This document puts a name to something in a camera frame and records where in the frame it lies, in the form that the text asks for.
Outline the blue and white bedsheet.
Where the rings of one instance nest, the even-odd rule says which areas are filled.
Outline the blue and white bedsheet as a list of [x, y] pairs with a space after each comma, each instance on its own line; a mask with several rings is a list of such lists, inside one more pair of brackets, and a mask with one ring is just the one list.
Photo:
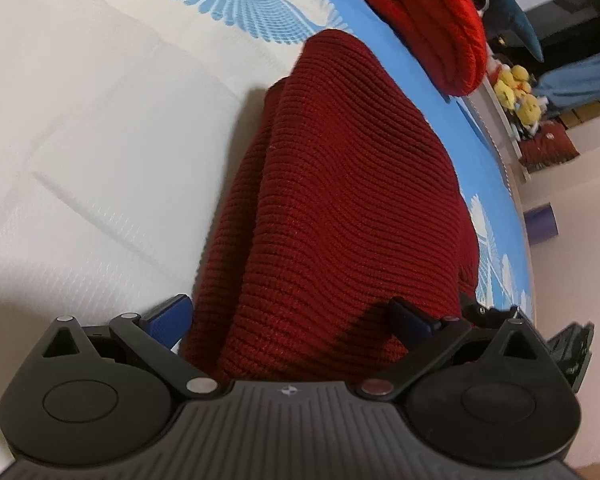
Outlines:
[[449, 152], [480, 299], [532, 311], [492, 133], [364, 0], [0, 0], [0, 397], [56, 316], [100, 323], [193, 290], [266, 89], [329, 27], [370, 47]]

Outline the yellow plush toys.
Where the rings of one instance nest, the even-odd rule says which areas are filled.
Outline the yellow plush toys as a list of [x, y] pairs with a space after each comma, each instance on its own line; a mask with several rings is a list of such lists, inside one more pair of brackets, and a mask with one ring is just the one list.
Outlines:
[[531, 129], [540, 122], [542, 105], [532, 94], [530, 75], [524, 66], [498, 66], [492, 76], [492, 89], [503, 110], [516, 116], [524, 128]]

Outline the teal cloth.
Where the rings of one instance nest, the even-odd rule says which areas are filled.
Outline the teal cloth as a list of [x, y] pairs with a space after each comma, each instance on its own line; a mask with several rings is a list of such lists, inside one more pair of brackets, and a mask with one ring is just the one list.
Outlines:
[[506, 30], [513, 32], [531, 55], [540, 63], [544, 55], [538, 36], [529, 22], [527, 15], [518, 6], [516, 0], [489, 0], [489, 7], [484, 11], [482, 22], [486, 30], [486, 38], [493, 39]]

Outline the blue curtain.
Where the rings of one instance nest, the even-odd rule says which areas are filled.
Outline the blue curtain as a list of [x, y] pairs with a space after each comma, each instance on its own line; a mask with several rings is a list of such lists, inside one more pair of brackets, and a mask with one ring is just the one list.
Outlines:
[[562, 112], [600, 100], [600, 53], [545, 73], [533, 88], [551, 110]]

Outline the dark red knit garment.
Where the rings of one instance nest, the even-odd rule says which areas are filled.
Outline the dark red knit garment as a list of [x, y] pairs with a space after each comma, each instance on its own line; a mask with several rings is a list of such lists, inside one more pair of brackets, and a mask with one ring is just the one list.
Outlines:
[[478, 266], [440, 139], [362, 41], [325, 30], [268, 89], [181, 354], [222, 384], [360, 382], [404, 356], [390, 299], [457, 315]]

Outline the bright red folded sweater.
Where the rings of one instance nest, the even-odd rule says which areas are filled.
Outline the bright red folded sweater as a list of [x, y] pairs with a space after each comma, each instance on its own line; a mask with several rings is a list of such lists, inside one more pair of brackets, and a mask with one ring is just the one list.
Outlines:
[[365, 0], [412, 52], [432, 83], [467, 96], [486, 74], [486, 34], [471, 0]]

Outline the red bag on floor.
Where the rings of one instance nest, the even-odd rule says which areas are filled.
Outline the red bag on floor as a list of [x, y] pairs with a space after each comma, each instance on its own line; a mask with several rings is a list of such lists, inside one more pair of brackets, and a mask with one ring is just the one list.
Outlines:
[[565, 164], [580, 156], [567, 130], [560, 122], [541, 122], [532, 139], [518, 143], [519, 161], [530, 172]]

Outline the purple storage box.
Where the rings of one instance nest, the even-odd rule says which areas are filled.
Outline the purple storage box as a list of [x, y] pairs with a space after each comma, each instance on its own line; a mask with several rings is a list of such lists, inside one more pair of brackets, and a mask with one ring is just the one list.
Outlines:
[[526, 210], [524, 212], [524, 226], [526, 227], [530, 246], [547, 242], [559, 234], [551, 203], [545, 203]]

